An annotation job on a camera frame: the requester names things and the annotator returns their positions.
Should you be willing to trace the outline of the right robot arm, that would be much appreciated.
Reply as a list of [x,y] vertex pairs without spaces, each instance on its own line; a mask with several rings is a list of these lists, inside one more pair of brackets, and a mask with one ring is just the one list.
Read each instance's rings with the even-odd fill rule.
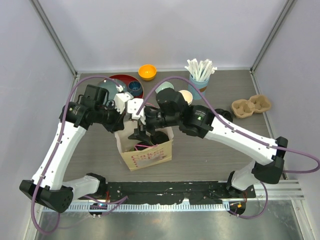
[[189,105],[183,95],[171,88],[156,95],[158,107],[143,106],[143,99],[133,98],[126,104],[127,113],[138,127],[129,136],[132,140],[149,141],[146,133],[154,135],[157,129],[178,126],[188,136],[225,144],[252,158],[240,170],[232,171],[226,183],[226,193],[238,197],[258,182],[278,184],[283,174],[286,138],[265,138],[247,131],[222,115],[202,105]]

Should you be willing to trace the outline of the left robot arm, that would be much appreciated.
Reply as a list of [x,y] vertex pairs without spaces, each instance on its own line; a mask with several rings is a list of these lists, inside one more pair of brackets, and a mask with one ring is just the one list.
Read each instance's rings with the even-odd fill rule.
[[57,213],[65,212],[73,200],[86,195],[100,200],[107,192],[106,179],[95,173],[64,182],[64,175],[71,157],[94,123],[101,124],[108,132],[124,129],[124,115],[106,105],[109,91],[95,85],[87,85],[77,102],[64,106],[56,136],[40,168],[30,180],[22,180],[19,189],[39,205]]

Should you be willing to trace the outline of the stack of black lids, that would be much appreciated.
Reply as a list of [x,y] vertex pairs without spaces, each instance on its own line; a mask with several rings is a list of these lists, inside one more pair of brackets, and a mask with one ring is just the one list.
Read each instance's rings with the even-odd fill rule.
[[233,115],[228,110],[224,110],[222,108],[216,108],[215,111],[217,114],[221,115],[226,120],[230,121],[231,123],[233,122]]

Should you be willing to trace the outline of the black coffee cup lid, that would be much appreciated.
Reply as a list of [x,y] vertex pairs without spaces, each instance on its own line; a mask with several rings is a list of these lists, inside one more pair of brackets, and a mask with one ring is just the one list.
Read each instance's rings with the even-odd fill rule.
[[135,151],[142,151],[148,148],[151,148],[153,145],[149,144],[148,142],[139,142],[134,146]]

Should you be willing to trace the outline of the pink paper bag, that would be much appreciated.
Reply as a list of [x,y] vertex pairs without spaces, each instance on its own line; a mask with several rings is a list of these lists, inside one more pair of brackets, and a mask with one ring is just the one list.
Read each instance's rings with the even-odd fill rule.
[[138,140],[130,140],[130,136],[134,129],[138,126],[135,121],[127,121],[124,123],[124,130],[114,133],[117,149],[128,166],[130,171],[136,171],[142,168],[162,164],[172,160],[172,148],[174,133],[171,127],[162,128],[159,131],[168,135],[169,141],[162,144],[153,145],[150,148],[136,151],[134,146],[139,143]]

